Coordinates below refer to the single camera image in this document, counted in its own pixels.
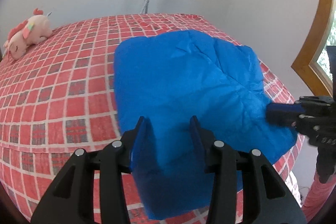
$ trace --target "bed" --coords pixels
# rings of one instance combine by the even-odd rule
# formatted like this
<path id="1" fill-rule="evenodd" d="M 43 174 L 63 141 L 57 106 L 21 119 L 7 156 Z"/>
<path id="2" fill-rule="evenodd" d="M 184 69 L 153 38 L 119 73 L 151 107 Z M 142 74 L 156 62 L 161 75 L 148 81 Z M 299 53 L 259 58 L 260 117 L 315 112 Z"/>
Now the bed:
<path id="1" fill-rule="evenodd" d="M 122 15 L 59 27 L 22 59 L 0 62 L 0 182 L 28 220 L 71 153 L 79 147 L 102 149 L 120 138 L 113 88 L 118 44 L 129 37 L 186 29 L 239 44 L 198 15 Z M 263 62 L 260 66 L 265 92 L 275 102 L 292 103 L 281 81 Z M 297 184 L 290 172 L 302 142 L 299 135 L 296 145 L 274 164 L 296 197 Z M 147 219 L 132 176 L 122 178 L 131 223 L 157 223 Z M 240 221 L 242 191 L 237 195 Z M 163 222 L 204 224 L 207 212 L 208 208 L 200 208 Z M 100 222 L 99 173 L 95 174 L 94 214 Z"/>

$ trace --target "mattress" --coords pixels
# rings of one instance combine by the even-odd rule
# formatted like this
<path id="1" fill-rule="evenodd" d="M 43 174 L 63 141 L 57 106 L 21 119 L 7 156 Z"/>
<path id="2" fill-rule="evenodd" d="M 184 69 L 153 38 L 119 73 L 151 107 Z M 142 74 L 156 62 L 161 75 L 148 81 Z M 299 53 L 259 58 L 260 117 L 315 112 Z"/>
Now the mattress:
<path id="1" fill-rule="evenodd" d="M 195 29 L 239 43 L 198 15 L 122 15 L 57 28 L 46 42 L 14 62 L 0 62 L 0 182 L 29 220 L 43 193 L 77 148 L 104 148 L 120 138 L 114 96 L 114 52 L 130 37 Z M 293 103 L 281 81 L 260 61 L 264 90 L 275 102 Z M 274 164 L 287 180 L 303 136 Z M 132 223 L 148 220 L 132 175 L 122 175 Z M 242 217 L 237 193 L 237 220 Z M 208 208 L 167 219 L 167 224 L 204 224 Z M 94 215 L 100 222 L 99 173 L 94 181 Z"/>

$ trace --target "window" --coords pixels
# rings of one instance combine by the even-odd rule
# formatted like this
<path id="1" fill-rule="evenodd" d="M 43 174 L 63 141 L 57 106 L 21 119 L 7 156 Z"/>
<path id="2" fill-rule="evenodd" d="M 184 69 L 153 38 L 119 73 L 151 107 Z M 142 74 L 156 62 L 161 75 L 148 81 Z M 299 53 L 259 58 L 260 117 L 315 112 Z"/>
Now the window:
<path id="1" fill-rule="evenodd" d="M 336 45 L 336 0 L 320 0 L 313 24 L 292 68 L 314 95 L 332 94 L 326 45 Z"/>

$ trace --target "wrinkled fabric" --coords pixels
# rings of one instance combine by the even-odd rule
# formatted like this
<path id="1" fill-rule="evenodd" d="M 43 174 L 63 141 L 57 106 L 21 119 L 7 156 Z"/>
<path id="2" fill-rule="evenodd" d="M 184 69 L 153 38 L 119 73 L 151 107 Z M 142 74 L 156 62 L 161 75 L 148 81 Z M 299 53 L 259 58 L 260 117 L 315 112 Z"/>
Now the wrinkled fabric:
<path id="1" fill-rule="evenodd" d="M 269 125 L 258 58 L 246 46 L 195 30 L 135 37 L 115 51 L 115 98 L 122 132 L 141 126 L 132 174 L 149 218 L 165 219 L 210 204 L 213 174 L 197 160 L 189 121 L 196 115 L 236 150 L 260 149 L 273 164 L 296 142 Z M 241 177 L 238 189 L 242 188 Z"/>

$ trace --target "pink sleeve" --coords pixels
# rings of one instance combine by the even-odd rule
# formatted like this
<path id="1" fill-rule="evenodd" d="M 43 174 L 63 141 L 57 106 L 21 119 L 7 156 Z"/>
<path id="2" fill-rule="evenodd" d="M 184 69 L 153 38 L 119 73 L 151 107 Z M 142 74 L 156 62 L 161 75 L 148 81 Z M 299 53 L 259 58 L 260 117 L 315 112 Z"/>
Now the pink sleeve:
<path id="1" fill-rule="evenodd" d="M 335 184 L 336 176 L 334 176 L 330 182 L 322 184 L 319 181 L 319 176 L 317 172 L 315 172 L 314 182 L 311 185 L 308 195 L 304 201 L 304 205 L 302 206 L 303 213 L 305 214 L 308 222 L 321 209 L 321 207 L 329 197 L 330 193 L 334 189 Z"/>

